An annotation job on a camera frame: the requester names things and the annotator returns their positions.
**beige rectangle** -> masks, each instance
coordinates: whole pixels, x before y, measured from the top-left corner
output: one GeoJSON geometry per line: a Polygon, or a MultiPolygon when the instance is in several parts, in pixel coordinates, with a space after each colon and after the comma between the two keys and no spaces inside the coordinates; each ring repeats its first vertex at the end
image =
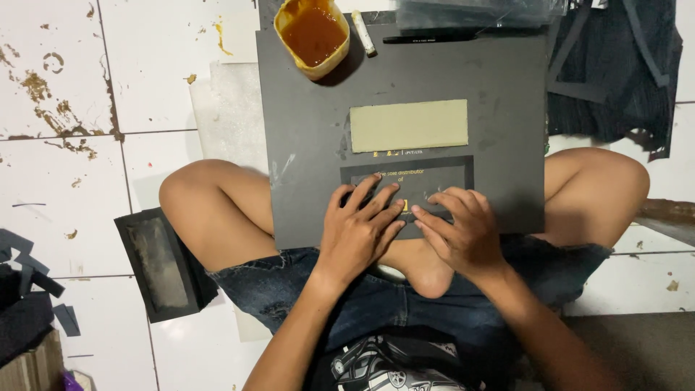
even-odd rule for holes
{"type": "Polygon", "coordinates": [[[468,101],[350,108],[353,152],[468,145],[468,101]]]}

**clear plastic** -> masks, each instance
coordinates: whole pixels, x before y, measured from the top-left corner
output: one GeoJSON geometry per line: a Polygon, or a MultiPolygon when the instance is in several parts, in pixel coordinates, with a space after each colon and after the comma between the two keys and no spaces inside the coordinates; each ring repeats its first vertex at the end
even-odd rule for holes
{"type": "Polygon", "coordinates": [[[568,0],[398,0],[402,31],[537,28],[565,15],[568,0]]]}

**white tile floor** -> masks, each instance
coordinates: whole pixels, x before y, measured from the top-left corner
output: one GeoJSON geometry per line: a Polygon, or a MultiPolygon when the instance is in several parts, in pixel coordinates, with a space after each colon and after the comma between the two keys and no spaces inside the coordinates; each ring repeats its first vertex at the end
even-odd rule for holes
{"type": "MultiPolygon", "coordinates": [[[[391,0],[338,3],[345,11],[393,6],[391,0]]],[[[202,158],[197,131],[185,130],[195,128],[195,119],[183,78],[209,76],[209,63],[223,56],[213,23],[229,26],[234,18],[226,15],[252,7],[248,0],[0,4],[0,47],[12,64],[0,63],[0,73],[10,76],[11,71],[15,79],[0,77],[0,228],[33,240],[32,256],[66,286],[54,303],[75,307],[82,336],[61,335],[65,365],[93,376],[100,391],[240,390],[267,344],[239,341],[234,307],[221,292],[199,314],[149,325],[113,224],[115,217],[157,207],[162,180],[202,158]],[[21,86],[26,71],[45,80],[50,98],[45,90],[21,86]],[[58,110],[63,100],[74,115],[58,110]],[[83,148],[96,152],[90,159],[89,150],[71,152],[60,148],[59,138],[46,138],[56,134],[49,123],[58,131],[79,123],[90,135],[107,134],[113,129],[113,103],[126,134],[123,144],[109,135],[68,139],[76,147],[84,139],[83,148]],[[35,115],[36,108],[46,111],[48,122],[35,115]],[[7,141],[11,136],[36,139],[7,141]],[[46,205],[12,207],[25,202],[46,205]]],[[[677,23],[685,41],[679,102],[695,101],[695,51],[689,46],[695,42],[693,16],[692,2],[678,0],[677,23]]],[[[675,122],[671,159],[646,163],[646,155],[627,140],[604,147],[646,165],[651,197],[695,201],[695,182],[689,180],[695,175],[689,152],[695,145],[695,104],[679,105],[675,122]]],[[[581,145],[595,143],[551,139],[552,151],[581,145]]],[[[567,312],[695,310],[690,294],[694,251],[631,226],[616,245],[616,252],[625,255],[606,261],[567,312]],[[666,289],[672,281],[678,282],[677,291],[666,289]]]]}

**white foam sheet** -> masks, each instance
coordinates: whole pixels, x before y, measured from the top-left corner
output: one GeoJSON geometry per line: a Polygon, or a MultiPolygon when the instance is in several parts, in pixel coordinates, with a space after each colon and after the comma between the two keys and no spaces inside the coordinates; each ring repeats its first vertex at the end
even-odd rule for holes
{"type": "Polygon", "coordinates": [[[210,80],[191,84],[205,159],[223,159],[268,174],[257,63],[210,65],[210,80]]]}

